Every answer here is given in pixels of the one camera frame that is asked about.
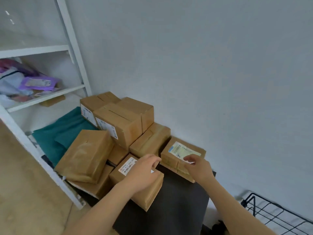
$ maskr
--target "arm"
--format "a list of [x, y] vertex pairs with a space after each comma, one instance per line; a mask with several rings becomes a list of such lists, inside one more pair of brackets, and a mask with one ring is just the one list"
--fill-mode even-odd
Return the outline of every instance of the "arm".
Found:
[[159, 172], [151, 173], [151, 167], [161, 158], [148, 154], [140, 158], [127, 176], [116, 184], [91, 210], [63, 235], [105, 235], [108, 234], [119, 213], [129, 199], [138, 191], [151, 185]]
[[186, 169], [210, 195], [231, 235], [275, 235], [272, 230], [250, 214], [218, 183], [208, 161], [194, 154], [186, 156], [184, 160], [194, 162], [186, 165]]

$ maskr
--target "forearm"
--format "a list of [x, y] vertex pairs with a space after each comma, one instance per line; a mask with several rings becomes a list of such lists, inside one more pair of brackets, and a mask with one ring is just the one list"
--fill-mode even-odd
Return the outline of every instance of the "forearm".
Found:
[[63, 235], [105, 235], [112, 228], [117, 216], [132, 197], [133, 191], [127, 183], [114, 188]]
[[275, 234], [243, 208], [215, 178], [205, 183], [204, 189], [209, 194], [231, 235]]

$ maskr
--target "wire rack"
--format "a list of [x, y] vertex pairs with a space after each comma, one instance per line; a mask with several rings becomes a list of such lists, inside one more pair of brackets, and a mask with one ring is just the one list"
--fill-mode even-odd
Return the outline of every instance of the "wire rack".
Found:
[[241, 205], [279, 235], [313, 235], [312, 221], [258, 194], [251, 193]]

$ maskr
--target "teal fabric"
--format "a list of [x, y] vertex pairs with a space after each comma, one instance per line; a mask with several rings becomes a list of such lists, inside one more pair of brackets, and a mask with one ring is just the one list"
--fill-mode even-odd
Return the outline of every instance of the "teal fabric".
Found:
[[82, 117], [80, 107], [76, 107], [32, 135], [55, 167], [82, 129], [98, 130]]

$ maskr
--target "beige floor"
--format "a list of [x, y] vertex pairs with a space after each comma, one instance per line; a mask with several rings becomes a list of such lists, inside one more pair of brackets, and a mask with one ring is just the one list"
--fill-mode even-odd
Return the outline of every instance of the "beige floor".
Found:
[[90, 209], [78, 210], [2, 122], [0, 149], [0, 234], [59, 235]]

